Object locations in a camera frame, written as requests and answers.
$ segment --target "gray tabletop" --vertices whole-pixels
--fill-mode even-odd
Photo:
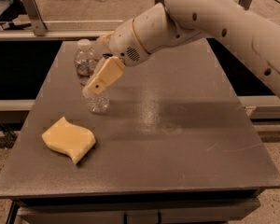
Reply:
[[[110,110],[89,113],[64,42],[0,174],[0,198],[280,187],[274,167],[206,40],[127,68]],[[94,132],[78,166],[41,134],[65,116]]]

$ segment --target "sponge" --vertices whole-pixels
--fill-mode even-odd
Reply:
[[[96,142],[90,130],[69,123],[65,117],[45,131],[42,138],[48,148],[68,155],[74,164],[77,164]]]

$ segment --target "bottle cap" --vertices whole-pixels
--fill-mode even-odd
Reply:
[[[82,50],[87,50],[91,48],[91,42],[88,39],[81,39],[77,42],[77,47]]]

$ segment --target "clear plastic bottle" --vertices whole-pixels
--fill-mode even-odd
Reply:
[[[82,39],[77,42],[78,51],[75,56],[75,68],[80,85],[83,88],[89,78],[93,75],[94,69],[98,64],[99,58],[96,57],[91,42],[88,39]],[[109,96],[107,90],[101,92],[94,98],[85,99],[87,108],[93,112],[102,114],[109,108]]]

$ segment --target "table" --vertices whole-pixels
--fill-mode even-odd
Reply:
[[[30,223],[189,223],[241,219],[277,172],[206,40],[127,68],[110,110],[87,111],[63,45],[7,164],[0,199]],[[41,134],[59,118],[93,131],[78,166]]]

